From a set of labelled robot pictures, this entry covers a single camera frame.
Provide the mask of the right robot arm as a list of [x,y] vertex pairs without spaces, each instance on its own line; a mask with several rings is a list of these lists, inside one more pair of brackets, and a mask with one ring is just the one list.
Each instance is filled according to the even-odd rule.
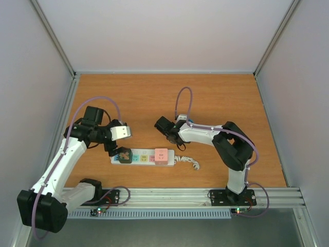
[[254,143],[235,123],[228,121],[219,126],[198,125],[188,121],[187,116],[179,115],[176,122],[162,116],[154,127],[177,147],[189,143],[214,147],[228,167],[224,198],[230,205],[237,205],[244,200],[250,161],[253,154],[258,152]]

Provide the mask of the pink cube adapter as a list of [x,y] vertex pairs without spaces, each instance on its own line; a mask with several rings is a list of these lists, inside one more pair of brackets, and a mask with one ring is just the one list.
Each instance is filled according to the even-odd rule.
[[168,149],[166,148],[158,148],[154,150],[154,162],[156,165],[167,165],[168,158]]

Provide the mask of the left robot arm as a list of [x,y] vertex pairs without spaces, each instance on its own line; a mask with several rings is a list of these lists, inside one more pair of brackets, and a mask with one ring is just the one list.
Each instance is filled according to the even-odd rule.
[[84,116],[66,128],[61,146],[47,170],[29,190],[21,190],[17,196],[23,225],[57,233],[71,211],[83,205],[97,205],[107,198],[102,183],[88,178],[63,192],[74,166],[90,144],[103,145],[109,156],[124,150],[118,147],[117,141],[130,137],[129,126],[118,119],[102,125],[105,114],[103,109],[88,106]]

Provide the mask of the dark green cube adapter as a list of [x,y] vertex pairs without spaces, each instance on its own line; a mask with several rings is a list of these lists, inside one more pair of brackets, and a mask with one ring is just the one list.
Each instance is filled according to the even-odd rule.
[[121,164],[131,164],[133,160],[133,154],[131,149],[126,149],[118,154],[118,162]]

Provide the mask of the white power strip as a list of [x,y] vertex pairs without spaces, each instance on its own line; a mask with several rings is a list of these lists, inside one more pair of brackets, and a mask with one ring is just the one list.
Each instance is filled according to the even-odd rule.
[[160,165],[155,163],[155,149],[131,149],[132,162],[119,162],[119,155],[111,157],[111,164],[113,165],[132,165],[132,166],[158,166],[158,167],[173,167],[175,165],[175,152],[172,149],[168,150],[168,163]]

